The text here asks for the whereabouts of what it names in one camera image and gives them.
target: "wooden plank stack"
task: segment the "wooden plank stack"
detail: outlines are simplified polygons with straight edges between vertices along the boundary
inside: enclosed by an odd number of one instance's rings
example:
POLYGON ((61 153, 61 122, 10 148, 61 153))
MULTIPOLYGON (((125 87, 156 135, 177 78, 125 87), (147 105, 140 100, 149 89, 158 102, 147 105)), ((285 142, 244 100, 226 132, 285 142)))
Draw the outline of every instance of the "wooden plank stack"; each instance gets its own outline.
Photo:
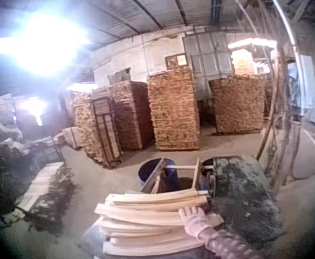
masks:
POLYGON ((120 156, 107 92, 78 93, 73 99, 75 123, 80 129, 83 150, 87 155, 111 167, 120 156))
POLYGON ((120 81, 110 88, 113 111, 122 149, 142 149, 154 136, 147 84, 120 81))
POLYGON ((79 127, 63 128, 63 135, 65 142, 72 148, 81 148, 83 138, 81 137, 81 130, 79 127))
POLYGON ((219 133, 246 133, 263 128, 264 83, 260 76, 229 76, 209 81, 219 133))
MULTIPOLYGON (((98 204, 98 225, 110 237, 104 242, 105 254, 148 256, 171 254, 204 245, 184 230, 178 214, 185 206, 206 207, 207 191, 194 189, 160 194, 110 194, 98 204)), ((213 226, 223 223, 221 216, 207 215, 213 226)))
POLYGON ((157 149, 198 149, 200 122, 191 69, 149 76, 148 96, 157 149))

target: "hand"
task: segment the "hand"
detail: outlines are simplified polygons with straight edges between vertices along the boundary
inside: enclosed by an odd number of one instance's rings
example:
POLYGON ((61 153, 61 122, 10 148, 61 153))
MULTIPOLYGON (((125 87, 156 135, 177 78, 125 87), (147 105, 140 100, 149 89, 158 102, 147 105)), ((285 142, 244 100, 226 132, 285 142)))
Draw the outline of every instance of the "hand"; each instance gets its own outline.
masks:
POLYGON ((185 225, 185 232, 190 236, 194 236, 198 239, 200 233, 205 229, 207 229, 207 231, 209 228, 213 230, 212 225, 206 218, 204 211, 201 208, 185 207, 183 209, 179 209, 179 215, 185 225))

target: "white wall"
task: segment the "white wall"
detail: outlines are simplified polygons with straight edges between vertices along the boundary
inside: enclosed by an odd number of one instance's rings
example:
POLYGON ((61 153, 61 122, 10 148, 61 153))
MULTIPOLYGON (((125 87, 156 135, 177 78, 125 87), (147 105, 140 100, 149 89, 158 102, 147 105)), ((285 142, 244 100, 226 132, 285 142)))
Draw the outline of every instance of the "white wall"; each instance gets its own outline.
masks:
POLYGON ((184 53, 182 38, 190 26, 144 33, 112 43, 93 52, 95 82, 109 85, 107 76, 131 68, 133 81, 147 81, 149 74, 165 71, 165 57, 184 53))

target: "pole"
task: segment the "pole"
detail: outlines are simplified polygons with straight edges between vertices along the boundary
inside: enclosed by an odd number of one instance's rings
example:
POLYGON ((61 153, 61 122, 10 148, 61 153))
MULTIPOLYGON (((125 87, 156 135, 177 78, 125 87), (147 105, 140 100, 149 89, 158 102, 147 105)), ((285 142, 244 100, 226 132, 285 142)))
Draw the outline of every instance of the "pole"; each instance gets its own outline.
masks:
POLYGON ((286 17, 286 14, 284 13, 284 11, 282 10, 280 4, 278 3, 277 0, 272 0, 274 5, 276 6, 277 11, 279 12, 282 21, 286 27, 287 33, 288 33, 288 37, 292 43, 292 47, 293 47, 293 52, 296 58, 296 64, 297 64, 297 69, 298 69, 298 79, 299 79, 299 85, 300 85, 300 115, 304 116, 304 98, 305 98, 305 84, 304 84, 304 74, 303 74, 303 69, 301 66, 301 62, 300 62, 300 55, 298 53, 298 48, 297 48, 297 43, 296 43, 296 39, 294 37, 294 34, 292 32, 292 27, 289 23, 289 20, 286 17))

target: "metal roof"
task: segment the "metal roof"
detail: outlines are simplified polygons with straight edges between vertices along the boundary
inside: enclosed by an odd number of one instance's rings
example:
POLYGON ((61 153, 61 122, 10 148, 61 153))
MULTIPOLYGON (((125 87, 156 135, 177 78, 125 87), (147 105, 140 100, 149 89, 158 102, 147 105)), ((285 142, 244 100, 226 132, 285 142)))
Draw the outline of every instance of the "metal roof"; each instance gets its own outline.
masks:
MULTIPOLYGON (((95 50, 123 38, 177 25, 238 24, 237 8, 235 0, 0 0, 0 37, 22 29, 34 12, 46 12, 77 23, 92 42, 89 50, 95 50)), ((10 58, 0 57, 0 93, 9 84, 29 88, 42 82, 60 83, 29 76, 10 58)))

